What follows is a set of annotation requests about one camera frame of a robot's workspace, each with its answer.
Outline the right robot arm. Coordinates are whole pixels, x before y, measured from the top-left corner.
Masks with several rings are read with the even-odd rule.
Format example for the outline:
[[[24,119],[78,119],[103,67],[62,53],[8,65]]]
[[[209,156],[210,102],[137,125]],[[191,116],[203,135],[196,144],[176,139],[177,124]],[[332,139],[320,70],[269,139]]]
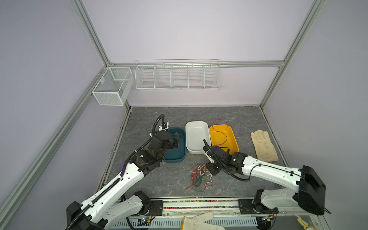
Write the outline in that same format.
[[[229,154],[219,146],[210,146],[207,141],[204,141],[203,153],[209,160],[207,168],[212,175],[223,171],[242,182],[250,182],[257,177],[281,187],[276,190],[257,190],[251,203],[246,205],[251,212],[274,213],[278,208],[300,207],[317,216],[330,213],[325,207],[326,185],[309,166],[290,168],[267,163],[241,152]]]

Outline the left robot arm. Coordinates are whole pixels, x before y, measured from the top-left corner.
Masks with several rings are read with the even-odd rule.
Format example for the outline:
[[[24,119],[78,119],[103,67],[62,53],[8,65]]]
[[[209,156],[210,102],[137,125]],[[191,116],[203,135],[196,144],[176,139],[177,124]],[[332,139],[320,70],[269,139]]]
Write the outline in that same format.
[[[94,195],[81,203],[67,207],[68,230],[107,230],[122,219],[149,211],[150,198],[142,191],[118,203],[118,200],[149,172],[160,167],[168,149],[178,147],[172,138],[168,122],[159,115],[149,139],[133,151],[117,176]]]

